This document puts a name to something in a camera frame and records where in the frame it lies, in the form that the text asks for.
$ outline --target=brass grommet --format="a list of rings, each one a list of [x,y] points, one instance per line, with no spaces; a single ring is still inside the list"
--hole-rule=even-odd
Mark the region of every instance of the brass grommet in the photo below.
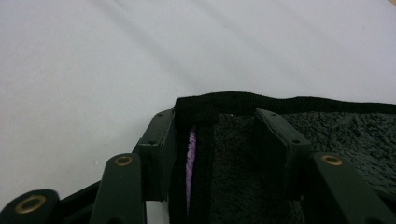
[[[343,164],[343,161],[341,161],[340,159],[338,159],[338,158],[336,158],[334,156],[324,155],[321,158],[322,158],[323,161],[326,161],[330,165],[341,165],[341,164]]]
[[[33,205],[28,205],[28,203],[32,201],[37,201],[37,202],[34,203]],[[27,214],[34,212],[39,207],[41,207],[41,205],[43,205],[45,201],[46,201],[46,197],[44,197],[43,195],[32,195],[29,198],[18,203],[18,205],[15,207],[15,212],[18,214]]]
[[[124,165],[128,165],[129,163],[131,163],[132,157],[129,156],[121,156],[116,158],[116,160],[114,161],[118,166],[124,166]]]

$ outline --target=white surface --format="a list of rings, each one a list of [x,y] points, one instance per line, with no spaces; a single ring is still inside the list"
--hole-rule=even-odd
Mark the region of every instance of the white surface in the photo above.
[[[61,198],[130,152],[180,96],[250,91],[396,104],[382,0],[0,2],[0,208]],[[166,223],[166,204],[148,204]]]

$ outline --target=white backdrop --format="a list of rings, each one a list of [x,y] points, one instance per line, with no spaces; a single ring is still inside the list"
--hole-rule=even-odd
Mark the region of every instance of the white backdrop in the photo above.
[[[250,91],[396,104],[386,0],[0,2],[0,208],[64,198],[180,96]],[[166,204],[148,222],[166,223]]]

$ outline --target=purple fabric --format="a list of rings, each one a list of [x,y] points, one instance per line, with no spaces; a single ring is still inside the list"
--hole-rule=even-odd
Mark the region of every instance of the purple fabric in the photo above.
[[[195,127],[190,129],[190,140],[189,150],[187,152],[187,163],[186,163],[186,198],[187,198],[187,214],[190,208],[190,195],[191,195],[191,180],[192,180],[192,169],[194,167],[195,160],[195,149],[196,149],[196,134]]]

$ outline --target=fleece fabric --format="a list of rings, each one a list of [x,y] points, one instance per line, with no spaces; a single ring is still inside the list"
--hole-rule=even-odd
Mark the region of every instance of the fleece fabric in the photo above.
[[[178,156],[169,191],[172,224],[304,223],[298,202],[271,199],[247,153],[255,108],[282,115],[311,141],[313,151],[346,158],[373,188],[395,195],[396,105],[211,93],[177,99]],[[196,151],[187,214],[186,162],[193,126]]]

